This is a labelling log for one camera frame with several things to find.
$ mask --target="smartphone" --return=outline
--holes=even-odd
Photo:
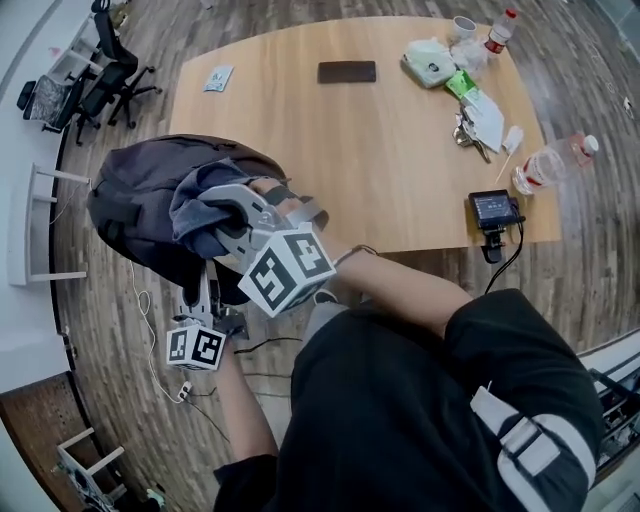
[[[319,84],[375,81],[376,63],[372,60],[342,60],[318,64]]]

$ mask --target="water bottle cap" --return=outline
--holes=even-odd
[[[596,139],[593,135],[587,135],[582,142],[582,151],[591,156],[594,153],[597,153],[598,149],[600,149],[598,139]]]

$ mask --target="bracelet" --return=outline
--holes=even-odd
[[[362,245],[362,244],[361,245],[356,245],[354,248],[349,249],[347,252],[345,252],[344,254],[342,254],[341,256],[336,258],[335,260],[333,260],[333,266],[337,267],[344,260],[346,260],[347,258],[350,258],[355,253],[360,252],[360,251],[368,252],[369,254],[373,254],[374,256],[378,255],[378,251],[376,251],[375,249],[369,247],[368,245]]]

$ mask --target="gray backpack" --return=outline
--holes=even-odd
[[[187,296],[197,293],[204,260],[173,241],[169,206],[191,171],[224,158],[249,176],[285,178],[272,159],[217,137],[171,135],[111,151],[87,201],[98,235],[125,258],[183,287]],[[242,276],[217,262],[216,270],[222,302],[247,302],[237,289]]]

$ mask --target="white cup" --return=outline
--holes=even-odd
[[[451,43],[459,43],[464,39],[470,39],[476,34],[476,24],[469,18],[464,16],[456,16],[453,18],[453,34],[451,36]]]

